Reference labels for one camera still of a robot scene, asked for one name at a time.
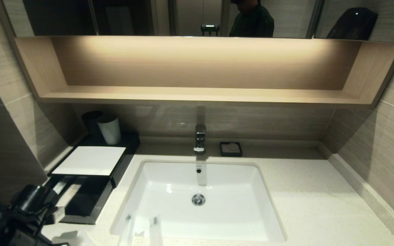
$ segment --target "man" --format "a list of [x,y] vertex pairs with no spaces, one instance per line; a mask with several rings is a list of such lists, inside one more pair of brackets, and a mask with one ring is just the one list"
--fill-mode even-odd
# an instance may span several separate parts
[[273,37],[275,21],[261,0],[231,0],[238,7],[239,14],[235,18],[231,37]]

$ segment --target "sink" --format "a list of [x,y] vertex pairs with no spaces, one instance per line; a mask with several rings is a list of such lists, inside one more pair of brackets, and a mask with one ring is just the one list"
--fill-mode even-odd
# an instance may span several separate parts
[[115,235],[286,241],[253,164],[144,162],[129,194],[112,228]]

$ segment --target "sink drain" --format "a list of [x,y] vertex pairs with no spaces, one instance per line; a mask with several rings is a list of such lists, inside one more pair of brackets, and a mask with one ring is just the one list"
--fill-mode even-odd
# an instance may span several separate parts
[[205,204],[206,198],[202,194],[195,194],[191,200],[194,205],[201,206]]

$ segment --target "green shirt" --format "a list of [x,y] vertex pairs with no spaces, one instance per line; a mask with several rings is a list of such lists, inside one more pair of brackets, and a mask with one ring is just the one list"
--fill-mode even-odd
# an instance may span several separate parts
[[274,30],[275,21],[268,10],[259,4],[252,12],[236,16],[229,36],[271,38]]

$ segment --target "open shelf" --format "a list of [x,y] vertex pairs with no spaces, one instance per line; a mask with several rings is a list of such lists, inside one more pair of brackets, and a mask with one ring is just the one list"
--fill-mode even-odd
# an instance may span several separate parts
[[[49,103],[366,108],[394,72],[394,44],[187,37],[15,38]],[[207,48],[208,56],[201,55]]]

